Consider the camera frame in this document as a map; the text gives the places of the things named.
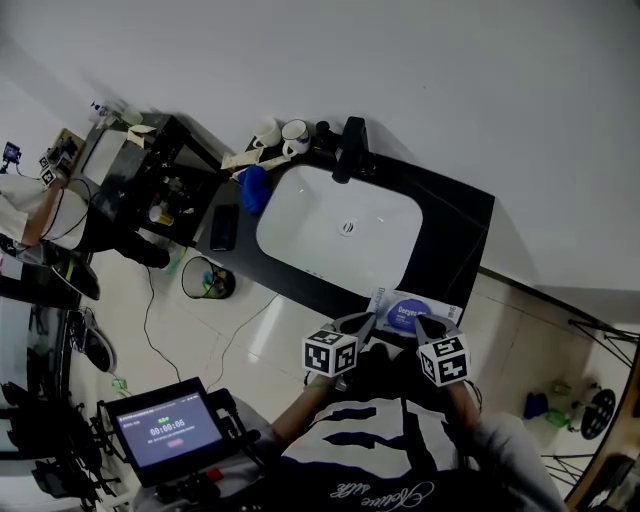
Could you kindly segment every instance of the package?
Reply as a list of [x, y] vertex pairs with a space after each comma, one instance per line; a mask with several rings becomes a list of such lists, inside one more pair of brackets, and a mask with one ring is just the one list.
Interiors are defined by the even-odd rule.
[[244, 167], [246, 165], [254, 165], [260, 161], [264, 148], [252, 149], [239, 155], [230, 155], [225, 153], [222, 157], [220, 169], [235, 169], [236, 167]]
[[419, 314], [448, 318], [457, 325], [463, 309], [409, 292], [377, 288], [367, 311], [376, 314], [376, 329], [415, 338], [415, 321]]

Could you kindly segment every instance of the white sink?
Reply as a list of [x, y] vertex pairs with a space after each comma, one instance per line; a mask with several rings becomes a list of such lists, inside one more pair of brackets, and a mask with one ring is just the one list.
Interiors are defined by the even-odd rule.
[[422, 211], [411, 198], [363, 181], [340, 185], [315, 167], [289, 169], [258, 224], [266, 254], [369, 297], [400, 284]]

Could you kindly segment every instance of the smartphone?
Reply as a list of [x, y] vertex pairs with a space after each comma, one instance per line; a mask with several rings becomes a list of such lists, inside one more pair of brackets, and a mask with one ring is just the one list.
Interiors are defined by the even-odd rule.
[[221, 204], [215, 207], [209, 241], [212, 251], [232, 251], [236, 246], [239, 212], [237, 204]]

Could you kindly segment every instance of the white mug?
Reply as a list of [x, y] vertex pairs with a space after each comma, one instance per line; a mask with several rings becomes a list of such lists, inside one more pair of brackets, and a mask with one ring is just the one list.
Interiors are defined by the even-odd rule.
[[253, 135], [256, 138], [253, 147], [257, 149], [277, 146], [282, 138], [278, 122], [273, 117], [260, 121], [253, 130]]
[[284, 146], [282, 146], [284, 156], [301, 155], [309, 151], [309, 146], [311, 146], [307, 125], [300, 119], [289, 121], [283, 126], [282, 138], [284, 139]]

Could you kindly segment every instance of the digital timer display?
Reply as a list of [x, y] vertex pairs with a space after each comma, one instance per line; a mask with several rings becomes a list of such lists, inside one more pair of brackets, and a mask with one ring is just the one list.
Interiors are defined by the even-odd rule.
[[198, 393], [117, 417], [122, 434], [144, 467], [222, 439]]

